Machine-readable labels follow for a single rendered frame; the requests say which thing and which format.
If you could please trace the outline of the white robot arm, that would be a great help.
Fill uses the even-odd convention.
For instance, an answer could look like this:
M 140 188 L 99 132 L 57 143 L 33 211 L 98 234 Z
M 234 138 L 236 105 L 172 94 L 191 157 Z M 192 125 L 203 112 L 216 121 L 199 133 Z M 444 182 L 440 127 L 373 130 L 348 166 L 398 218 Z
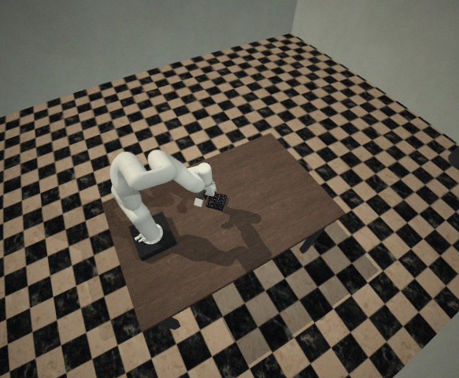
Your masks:
M 215 182 L 208 163 L 187 169 L 184 164 L 162 150 L 151 151 L 148 163 L 153 170 L 147 171 L 133 153 L 118 154 L 110 167 L 111 191 L 120 208 L 141 233 L 135 240 L 141 238 L 139 242 L 155 244 L 163 236 L 163 230 L 143 204 L 139 191 L 175 180 L 185 189 L 199 192 L 194 205 L 202 207 L 206 193 L 204 187 L 210 187 Z

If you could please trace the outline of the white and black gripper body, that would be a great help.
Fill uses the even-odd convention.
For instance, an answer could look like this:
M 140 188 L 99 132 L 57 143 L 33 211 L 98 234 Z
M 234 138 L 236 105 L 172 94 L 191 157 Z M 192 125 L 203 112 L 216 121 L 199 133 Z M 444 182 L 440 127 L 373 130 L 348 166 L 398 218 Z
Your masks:
M 210 186 L 210 187 L 204 187 L 203 190 L 206 190 L 205 195 L 208 195 L 208 196 L 214 196 L 214 194 L 215 194 L 214 191 L 217 191 L 215 184 L 212 184 L 212 186 Z

